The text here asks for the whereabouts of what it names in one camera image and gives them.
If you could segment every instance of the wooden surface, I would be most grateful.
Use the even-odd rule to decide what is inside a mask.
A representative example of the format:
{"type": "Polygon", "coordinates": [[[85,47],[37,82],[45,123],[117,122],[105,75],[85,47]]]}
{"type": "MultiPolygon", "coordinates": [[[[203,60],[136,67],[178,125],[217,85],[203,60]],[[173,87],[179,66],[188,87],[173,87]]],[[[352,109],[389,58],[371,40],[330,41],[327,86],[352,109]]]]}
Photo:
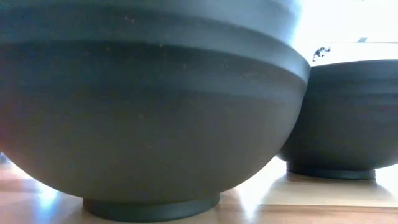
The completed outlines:
{"type": "MultiPolygon", "coordinates": [[[[342,181],[286,174],[273,159],[245,183],[222,194],[200,215],[165,224],[398,223],[398,166],[377,170],[376,181],[342,181]]],[[[0,162],[0,223],[112,224],[82,210],[81,199],[0,162]]]]}

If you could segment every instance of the table surface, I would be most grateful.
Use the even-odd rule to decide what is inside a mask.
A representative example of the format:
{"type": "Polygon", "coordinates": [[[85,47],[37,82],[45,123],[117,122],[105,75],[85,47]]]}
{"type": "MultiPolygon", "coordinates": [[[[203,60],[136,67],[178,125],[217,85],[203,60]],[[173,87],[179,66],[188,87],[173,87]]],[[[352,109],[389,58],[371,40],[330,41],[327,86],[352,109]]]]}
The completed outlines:
{"type": "MultiPolygon", "coordinates": [[[[0,223],[112,224],[86,213],[81,198],[54,190],[0,159],[0,223]]],[[[245,183],[223,192],[213,209],[164,224],[398,223],[398,165],[376,181],[317,179],[286,173],[274,158],[245,183]]]]}

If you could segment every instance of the bowl base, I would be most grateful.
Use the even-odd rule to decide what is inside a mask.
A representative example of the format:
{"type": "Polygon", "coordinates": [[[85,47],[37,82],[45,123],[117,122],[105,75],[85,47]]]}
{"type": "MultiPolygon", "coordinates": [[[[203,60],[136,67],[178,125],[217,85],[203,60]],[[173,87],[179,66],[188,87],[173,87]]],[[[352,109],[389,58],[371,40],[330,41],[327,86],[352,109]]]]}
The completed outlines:
{"type": "Polygon", "coordinates": [[[101,218],[118,222],[162,222],[198,215],[218,204],[221,194],[172,204],[134,204],[83,199],[84,209],[101,218]]]}
{"type": "Polygon", "coordinates": [[[307,175],[311,177],[320,177],[328,179],[343,179],[343,180],[371,180],[376,178],[375,170],[354,171],[354,170],[328,170],[317,169],[313,167],[305,167],[295,164],[286,163],[286,169],[289,172],[300,175],[307,175]]]}

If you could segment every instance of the matte bowl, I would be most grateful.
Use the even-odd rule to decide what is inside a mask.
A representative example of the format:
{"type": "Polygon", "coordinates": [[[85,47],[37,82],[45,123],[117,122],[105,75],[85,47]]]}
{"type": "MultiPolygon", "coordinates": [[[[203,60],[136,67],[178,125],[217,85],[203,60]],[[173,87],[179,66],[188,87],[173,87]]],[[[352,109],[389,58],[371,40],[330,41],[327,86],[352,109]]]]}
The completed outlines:
{"type": "Polygon", "coordinates": [[[398,60],[313,67],[298,121],[279,157],[291,172],[373,179],[398,163],[398,60]]]}
{"type": "Polygon", "coordinates": [[[291,46],[297,2],[11,1],[1,147],[104,218],[204,212],[297,120],[310,71],[291,46]]]}

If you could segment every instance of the bowl body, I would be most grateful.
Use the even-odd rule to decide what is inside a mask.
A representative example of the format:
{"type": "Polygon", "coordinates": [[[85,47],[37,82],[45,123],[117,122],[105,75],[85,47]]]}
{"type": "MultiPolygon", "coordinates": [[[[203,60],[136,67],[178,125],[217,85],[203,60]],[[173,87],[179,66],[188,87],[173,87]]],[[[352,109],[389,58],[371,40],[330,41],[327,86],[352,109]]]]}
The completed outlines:
{"type": "Polygon", "coordinates": [[[313,67],[279,157],[295,166],[366,171],[398,162],[398,60],[313,67]]]}
{"type": "Polygon", "coordinates": [[[289,45],[297,15],[281,2],[11,5],[0,12],[12,21],[0,38],[4,152],[92,200],[174,203],[240,184],[282,147],[307,86],[289,45]],[[250,23],[275,12],[272,27],[250,23]]]}

